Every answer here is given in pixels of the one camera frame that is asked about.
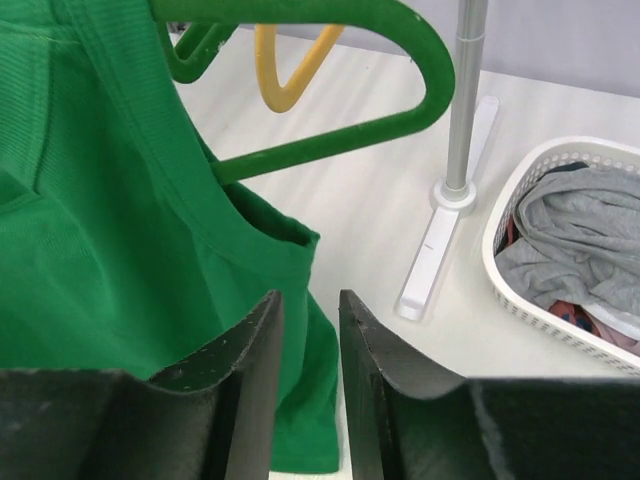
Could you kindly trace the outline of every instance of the metal pole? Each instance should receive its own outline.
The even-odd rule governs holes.
[[[489,0],[460,0],[456,38],[456,91],[451,104],[449,159],[443,195],[458,201],[467,196],[467,166],[478,94]]]

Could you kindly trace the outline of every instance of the green shirt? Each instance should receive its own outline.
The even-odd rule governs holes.
[[[336,334],[307,291],[319,237],[217,183],[146,0],[0,2],[0,65],[0,366],[146,378],[277,289],[272,467],[337,470]]]

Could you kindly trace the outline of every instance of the white table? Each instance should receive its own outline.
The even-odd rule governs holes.
[[[278,38],[281,83],[310,45]],[[253,32],[238,30],[206,74],[179,90],[204,139],[224,159],[405,110],[424,87],[407,57],[336,46],[301,101],[276,114],[258,91]],[[536,145],[591,135],[640,147],[640,99],[489,72],[479,95],[497,96],[502,106],[476,177],[478,208],[460,223],[421,322],[398,317],[393,306],[431,216],[429,191],[445,173],[448,115],[411,137],[246,183],[322,234],[311,291],[336,325],[339,291],[349,288],[405,341],[465,376],[619,376],[503,310],[481,263],[480,239],[506,179]],[[344,468],[331,478],[348,479],[341,423]]]

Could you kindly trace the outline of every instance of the plastic basket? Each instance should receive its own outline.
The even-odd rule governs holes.
[[[511,314],[625,374],[640,376],[640,357],[527,302],[511,290],[496,266],[495,254],[518,201],[547,171],[578,161],[591,168],[620,168],[640,175],[640,150],[626,145],[591,137],[565,137],[538,146],[509,177],[496,201],[482,239],[482,260],[498,301]]]

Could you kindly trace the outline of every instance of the stand foot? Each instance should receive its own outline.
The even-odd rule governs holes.
[[[475,207],[477,192],[472,182],[473,174],[491,134],[499,105],[497,98],[483,97],[476,109],[469,149],[467,196],[458,201],[448,200],[443,195],[443,189],[446,188],[443,181],[439,181],[433,190],[434,213],[396,305],[401,317],[413,321],[422,318],[458,219],[470,214]]]

